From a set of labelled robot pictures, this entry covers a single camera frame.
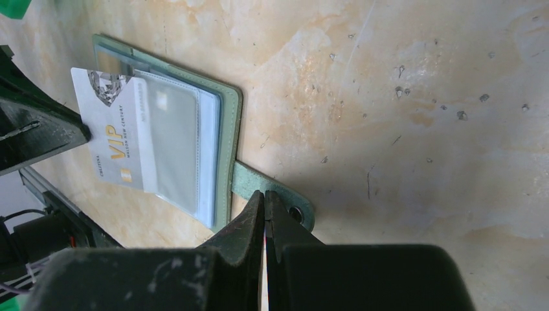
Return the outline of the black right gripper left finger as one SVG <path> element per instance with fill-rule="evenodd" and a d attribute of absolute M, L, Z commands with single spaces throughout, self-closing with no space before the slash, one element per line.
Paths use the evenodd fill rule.
<path fill-rule="evenodd" d="M 264 195 L 196 248 L 76 248 L 41 273 L 25 310 L 259 310 Z"/>

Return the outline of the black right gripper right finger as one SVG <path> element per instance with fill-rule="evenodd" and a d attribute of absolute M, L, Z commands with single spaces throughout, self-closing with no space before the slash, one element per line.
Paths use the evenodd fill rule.
<path fill-rule="evenodd" d="M 271 310 L 473 310 L 458 267 L 428 244 L 324 244 L 265 194 Z"/>

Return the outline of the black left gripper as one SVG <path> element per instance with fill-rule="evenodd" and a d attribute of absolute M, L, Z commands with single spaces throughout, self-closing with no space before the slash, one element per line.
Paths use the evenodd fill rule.
<path fill-rule="evenodd" d="M 60 250 L 121 246 L 27 167 L 87 143 L 91 132 L 79 114 L 30 81 L 12 61 L 13 55 L 9 46 L 1 46 L 1 175 L 19 170 L 22 184 L 42 207 L 1 217 L 3 297 L 29 293 L 49 257 Z"/>

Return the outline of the white VIP card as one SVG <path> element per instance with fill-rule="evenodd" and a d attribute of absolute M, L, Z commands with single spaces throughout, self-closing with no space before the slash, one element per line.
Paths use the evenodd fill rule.
<path fill-rule="evenodd" d="M 114 75 L 74 67 L 71 75 L 100 179 L 196 213 L 198 90 L 144 71 Z"/>

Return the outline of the sage green card holder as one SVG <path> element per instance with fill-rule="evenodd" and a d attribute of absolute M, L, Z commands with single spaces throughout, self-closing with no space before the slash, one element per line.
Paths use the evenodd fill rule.
<path fill-rule="evenodd" d="M 186 82 L 220 97 L 221 124 L 216 180 L 216 213 L 211 229 L 213 233 L 217 233 L 230 222 L 232 195 L 237 194 L 248 200 L 255 190 L 277 192 L 288 211 L 298 210 L 302 226 L 308 231 L 313 230 L 315 225 L 314 210 L 312 203 L 307 198 L 236 159 L 243 106 L 243 93 L 240 88 L 202 75 L 198 71 L 167 62 L 155 54 L 141 51 L 109 36 L 95 34 L 92 41 L 95 57 L 99 58 L 101 54 L 110 55 L 118 61 L 124 74 L 135 69 L 145 71 Z"/>

